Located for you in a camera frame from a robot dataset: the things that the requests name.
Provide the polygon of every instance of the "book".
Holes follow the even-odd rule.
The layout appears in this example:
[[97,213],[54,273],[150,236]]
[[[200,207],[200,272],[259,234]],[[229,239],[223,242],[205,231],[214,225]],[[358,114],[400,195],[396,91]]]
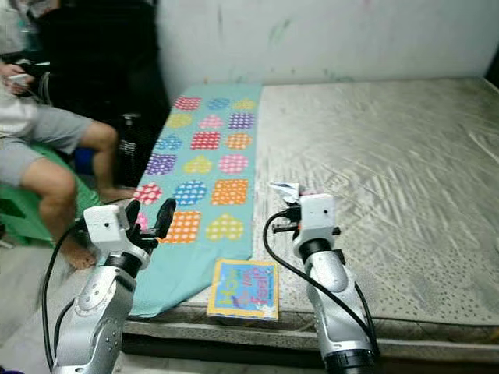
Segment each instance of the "book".
[[277,264],[219,259],[215,264],[207,314],[277,320],[279,318]]

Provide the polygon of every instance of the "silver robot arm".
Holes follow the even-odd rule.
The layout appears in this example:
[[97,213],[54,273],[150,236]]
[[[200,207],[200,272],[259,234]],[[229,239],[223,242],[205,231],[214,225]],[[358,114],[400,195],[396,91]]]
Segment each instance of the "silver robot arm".
[[[273,232],[294,231],[293,252],[302,259],[306,275],[325,286],[367,325],[354,276],[345,266],[341,251],[333,250],[334,237],[340,233],[334,225],[333,196],[300,196],[286,212],[290,222],[274,225]],[[327,372],[378,372],[377,348],[363,328],[312,284],[307,286],[307,295],[314,307],[320,353]]]
[[168,233],[175,201],[168,199],[163,204],[156,225],[146,231],[140,231],[137,224],[129,226],[135,222],[139,208],[136,201],[126,212],[117,206],[85,210],[90,239],[106,261],[75,299],[57,347],[53,373],[112,373],[121,349],[123,323],[132,309],[135,277],[149,264],[157,246],[155,238]]

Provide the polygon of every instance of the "black cable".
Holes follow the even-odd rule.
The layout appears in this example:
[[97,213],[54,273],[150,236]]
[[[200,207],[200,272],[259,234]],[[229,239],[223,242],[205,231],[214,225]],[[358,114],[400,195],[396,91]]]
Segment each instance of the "black cable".
[[50,333],[48,331],[48,312],[47,312],[47,289],[48,282],[50,281],[50,276],[52,274],[52,270],[54,269],[55,259],[57,258],[57,254],[61,249],[62,243],[68,237],[69,233],[75,225],[71,225],[64,234],[62,234],[61,238],[57,241],[55,245],[54,252],[52,252],[52,257],[50,258],[50,263],[48,263],[47,272],[45,273],[44,283],[41,288],[41,323],[44,331],[44,348],[45,348],[45,357],[47,359],[48,369],[52,372],[52,368],[54,367],[54,359],[52,356],[52,349],[50,345]]
[[73,299],[70,302],[68,302],[68,304],[64,307],[64,309],[59,314],[59,317],[57,318],[57,322],[55,323],[55,329],[54,329],[54,357],[57,357],[57,346],[59,344],[59,334],[61,333],[62,320],[64,319],[65,314],[71,309],[71,307],[73,306],[74,303],[75,303],[75,299]]
[[345,312],[349,316],[351,316],[359,324],[359,326],[362,328],[362,330],[364,331],[364,333],[368,336],[371,344],[373,345],[373,349],[374,349],[374,347],[377,347],[377,342],[375,340],[374,335],[371,333],[370,329],[367,327],[367,325],[364,323],[364,321],[362,321],[359,318],[359,316],[357,316],[356,313],[353,312],[349,308],[348,305],[346,305],[342,300],[340,300],[339,298],[337,298],[336,296],[334,296],[333,293],[330,292],[325,286],[323,286],[319,282],[315,281],[312,277],[309,277],[304,272],[296,269],[293,265],[287,263],[282,258],[280,258],[279,256],[277,256],[274,253],[274,251],[272,251],[272,249],[268,245],[268,241],[267,241],[268,228],[271,226],[271,223],[274,220],[276,220],[277,218],[279,218],[279,217],[286,217],[286,213],[285,212],[279,212],[279,213],[274,214],[273,216],[271,216],[267,220],[267,223],[265,224],[265,227],[264,227],[264,246],[265,246],[265,249],[267,250],[268,254],[271,255],[271,257],[273,259],[275,259],[278,263],[280,263],[283,267],[285,267],[286,269],[292,271],[294,274],[296,274],[297,276],[299,276],[303,280],[307,281],[308,283],[312,284],[315,288],[317,288],[322,293],[324,293],[326,296],[328,296],[333,302],[335,302],[336,304],[338,304],[343,310],[345,310]]
[[366,313],[367,326],[369,327],[371,335],[373,336],[373,341],[371,341],[371,344],[373,345],[374,355],[380,356],[380,347],[377,345],[376,328],[374,327],[373,317],[371,316],[371,311],[369,310],[369,306],[367,305],[366,298],[364,297],[364,294],[362,293],[362,290],[357,283],[356,291],[359,295],[360,301],[362,302],[364,312]]

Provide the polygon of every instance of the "yellow heart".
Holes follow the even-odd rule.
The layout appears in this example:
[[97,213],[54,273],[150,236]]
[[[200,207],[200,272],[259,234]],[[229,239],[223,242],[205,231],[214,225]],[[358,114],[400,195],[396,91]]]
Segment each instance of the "yellow heart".
[[250,111],[253,108],[255,108],[257,103],[255,103],[253,100],[250,99],[242,99],[241,101],[238,101],[235,103],[232,107],[234,109],[238,109],[240,111]]
[[222,214],[206,229],[208,239],[217,241],[223,238],[238,240],[244,232],[242,222],[230,214]]
[[175,113],[174,115],[170,115],[166,122],[166,126],[172,129],[180,129],[181,127],[190,125],[191,123],[193,123],[192,115]]
[[211,161],[204,156],[198,156],[193,160],[186,162],[183,170],[187,174],[208,174],[211,170]]

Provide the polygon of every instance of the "mattress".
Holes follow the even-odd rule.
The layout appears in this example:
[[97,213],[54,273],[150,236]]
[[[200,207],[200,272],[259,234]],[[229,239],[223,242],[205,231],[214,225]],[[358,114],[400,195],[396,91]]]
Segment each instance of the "mattress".
[[[489,83],[266,86],[257,128],[254,259],[270,259],[262,230],[282,208],[268,182],[329,192],[336,248],[384,353],[460,359],[471,349],[499,362],[499,94]],[[289,236],[271,245],[302,266]],[[306,284],[281,269],[280,289],[276,323],[207,317],[207,289],[126,332],[317,349]]]

